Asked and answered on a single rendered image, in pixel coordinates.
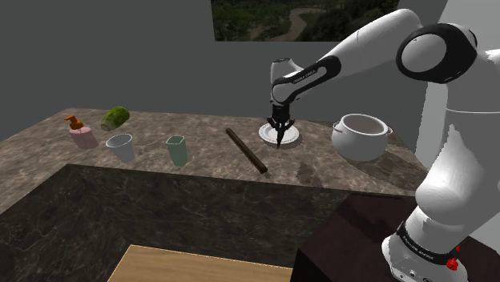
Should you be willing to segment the light wooden table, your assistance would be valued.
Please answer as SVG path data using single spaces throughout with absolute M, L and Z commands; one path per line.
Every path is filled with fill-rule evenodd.
M 290 282 L 292 269 L 130 245 L 107 282 Z

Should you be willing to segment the dark robot stand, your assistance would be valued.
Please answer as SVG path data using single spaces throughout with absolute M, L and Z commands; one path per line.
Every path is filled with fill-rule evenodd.
M 290 282 L 399 282 L 381 243 L 416 206 L 412 196 L 347 196 L 298 248 Z

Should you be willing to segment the landscape wall picture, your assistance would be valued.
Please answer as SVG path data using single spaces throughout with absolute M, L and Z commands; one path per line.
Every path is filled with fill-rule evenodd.
M 400 0 L 211 0 L 217 41 L 339 42 Z

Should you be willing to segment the white cup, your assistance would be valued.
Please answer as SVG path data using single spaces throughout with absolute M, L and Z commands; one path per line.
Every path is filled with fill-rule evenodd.
M 129 163 L 135 159 L 133 136 L 130 134 L 119 134 L 109 138 L 106 146 L 123 163 Z

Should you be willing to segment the white plate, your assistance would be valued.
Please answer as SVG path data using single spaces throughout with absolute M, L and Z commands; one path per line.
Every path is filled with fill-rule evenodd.
M 263 139 L 263 141 L 272 143 L 272 144 L 277 144 L 277 136 L 278 133 L 275 128 L 271 127 L 270 124 L 265 124 L 260 127 L 259 131 L 259 136 Z M 289 144 L 293 143 L 296 140 L 298 140 L 300 136 L 300 133 L 298 129 L 295 126 L 291 126 L 285 133 L 284 137 L 281 140 L 281 144 Z

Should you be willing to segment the green mossy cup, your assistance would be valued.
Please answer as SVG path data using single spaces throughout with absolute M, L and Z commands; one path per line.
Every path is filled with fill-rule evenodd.
M 100 127 L 103 131 L 113 131 L 122 126 L 129 118 L 130 113 L 127 108 L 113 107 L 103 116 Z

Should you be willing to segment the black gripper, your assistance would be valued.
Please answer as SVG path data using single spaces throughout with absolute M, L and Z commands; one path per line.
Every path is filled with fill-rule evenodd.
M 272 105 L 272 115 L 267 117 L 269 124 L 268 138 L 274 138 L 276 147 L 279 148 L 284 138 L 285 132 L 295 123 L 295 119 L 290 119 L 289 105 Z

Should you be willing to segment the dark brown rolling pin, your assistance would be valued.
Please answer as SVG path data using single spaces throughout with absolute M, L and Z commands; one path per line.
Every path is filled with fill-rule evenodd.
M 248 146 L 240 139 L 240 137 L 231 129 L 225 129 L 229 138 L 233 143 L 245 154 L 248 160 L 255 166 L 255 168 L 264 174 L 268 171 L 268 168 L 262 163 L 262 161 L 248 148 Z

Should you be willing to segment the pink soap dispenser orange pump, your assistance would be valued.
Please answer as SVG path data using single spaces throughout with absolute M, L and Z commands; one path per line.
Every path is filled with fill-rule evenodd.
M 65 120 L 70 121 L 69 134 L 78 148 L 88 150 L 94 149 L 99 145 L 93 131 L 74 115 L 68 115 Z

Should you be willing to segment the white two-handled pot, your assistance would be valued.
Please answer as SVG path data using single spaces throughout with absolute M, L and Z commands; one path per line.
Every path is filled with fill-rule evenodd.
M 331 142 L 345 159 L 367 162 L 384 154 L 393 129 L 365 114 L 344 115 L 333 124 Z

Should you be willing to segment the green square cup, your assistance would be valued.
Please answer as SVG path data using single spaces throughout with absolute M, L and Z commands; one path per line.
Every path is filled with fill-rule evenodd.
M 171 161 L 178 167 L 183 167 L 188 162 L 185 138 L 182 135 L 172 135 L 166 141 Z

